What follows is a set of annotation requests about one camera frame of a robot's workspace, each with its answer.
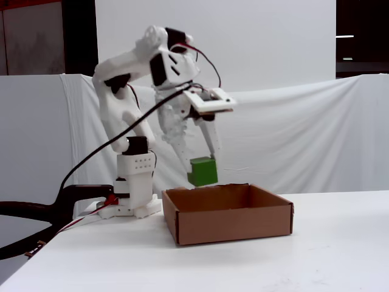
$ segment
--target green block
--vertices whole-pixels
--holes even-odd
[[[188,181],[196,187],[216,184],[218,171],[216,161],[209,157],[191,159],[192,173],[188,173]]]

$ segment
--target white table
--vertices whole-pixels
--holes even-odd
[[[101,220],[55,237],[0,291],[389,291],[389,191],[284,197],[291,236],[178,248],[162,214]]]

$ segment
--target cable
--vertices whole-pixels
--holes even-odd
[[[65,176],[65,179],[63,179],[62,183],[61,183],[61,187],[60,187],[60,191],[59,193],[62,192],[64,186],[65,186],[65,183],[66,181],[71,177],[71,175],[77,170],[79,169],[86,161],[90,160],[95,154],[97,154],[98,152],[100,152],[102,149],[104,149],[105,147],[107,147],[108,145],[112,144],[113,142],[115,142],[116,140],[119,140],[121,137],[123,137],[125,134],[127,134],[128,132],[130,132],[133,128],[135,128],[136,126],[138,126],[143,120],[145,120],[150,114],[152,114],[155,110],[157,110],[159,107],[161,107],[163,104],[169,102],[170,100],[172,100],[173,98],[175,98],[176,96],[179,96],[180,94],[182,94],[185,90],[189,89],[190,86],[187,86],[185,88],[182,88],[180,90],[178,90],[177,92],[171,94],[170,96],[166,97],[165,99],[161,100],[159,103],[155,104],[151,109],[149,109],[142,117],[140,117],[139,119],[137,119],[131,126],[129,126],[127,129],[125,129],[124,131],[122,131],[120,134],[118,134],[117,136],[113,137],[111,140],[105,142],[103,145],[99,146],[98,148],[96,148],[92,153],[90,153],[87,157],[85,157],[83,160],[81,160],[81,162],[79,162],[75,167],[72,168],[72,170]]]
[[[181,47],[187,47],[189,49],[192,49],[192,50],[195,50],[196,52],[200,53],[207,61],[208,63],[210,63],[213,67],[213,69],[215,70],[216,74],[218,75],[218,78],[219,78],[219,87],[221,87],[221,78],[220,78],[220,75],[219,75],[219,72],[218,70],[216,69],[215,65],[211,62],[211,60],[209,60],[207,58],[207,56],[205,55],[205,53],[201,52],[199,49],[195,48],[195,47],[192,47],[191,45],[189,44],[184,44],[184,43],[177,43],[175,44],[174,46],[172,46],[170,48],[170,50],[172,50],[175,46],[181,46]]]
[[[90,216],[90,215],[93,215],[93,214],[96,214],[98,211],[100,211],[100,210],[102,210],[102,209],[104,209],[104,208],[110,206],[113,202],[109,203],[108,205],[101,206],[101,207],[97,208],[95,211],[92,211],[91,213],[86,214],[85,216],[82,216],[81,218],[76,219],[76,220],[70,222],[69,224],[63,226],[55,235],[57,235],[57,234],[60,233],[60,232],[65,231],[67,228],[69,228],[69,227],[73,226],[74,224],[80,222],[80,221],[81,221],[82,219],[84,219],[85,217]]]
[[[156,154],[154,151],[152,151],[152,150],[150,150],[150,152],[153,152],[153,153],[154,153],[154,156],[156,157],[156,163],[155,163],[155,165],[154,165],[154,170],[153,170],[153,173],[151,174],[151,177],[153,177],[153,176],[154,176],[154,171],[155,171],[155,169],[156,169],[156,167],[157,167],[157,154]]]
[[[130,84],[129,84],[128,86],[129,86],[129,87],[131,88],[131,90],[133,91],[133,94],[135,95],[136,104],[138,105],[138,109],[140,109],[139,101],[138,101],[138,96],[136,95],[136,92],[135,92],[134,88],[133,88]]]
[[[201,91],[207,91],[200,83],[191,83],[192,87],[200,88]]]

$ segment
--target box flap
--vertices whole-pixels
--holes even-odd
[[[290,201],[254,184],[250,186],[250,207],[286,206]]]
[[[167,196],[179,212],[199,212],[247,208],[248,184],[201,187],[193,190],[167,190]]]
[[[293,233],[294,204],[291,202],[291,234]]]
[[[164,208],[165,220],[176,243],[178,243],[178,209],[169,198],[166,191],[162,192],[162,205]]]
[[[291,227],[289,205],[180,212],[178,216],[180,245],[289,235]]]

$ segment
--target robotic arm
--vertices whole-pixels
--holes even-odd
[[[217,182],[216,161],[220,146],[215,113],[232,110],[235,102],[221,88],[206,90],[193,84],[200,70],[186,47],[192,42],[193,38],[183,32],[151,26],[144,37],[136,41],[132,51],[97,65],[92,81],[100,101],[101,119],[110,139],[124,130],[123,123],[131,125],[142,115],[129,82],[151,74],[156,102],[186,88],[158,109],[159,124],[164,133],[162,139],[173,147],[188,173],[188,180],[195,186],[203,186]],[[200,126],[210,149],[209,158],[189,159],[184,140],[188,118],[193,118]],[[119,205],[126,208],[121,208],[119,214],[118,207],[114,214],[105,208],[103,217],[144,217],[160,209],[152,190],[155,157],[149,150],[154,147],[154,135],[145,120],[134,132],[136,137],[122,137],[111,144],[119,153],[114,193],[120,198]]]

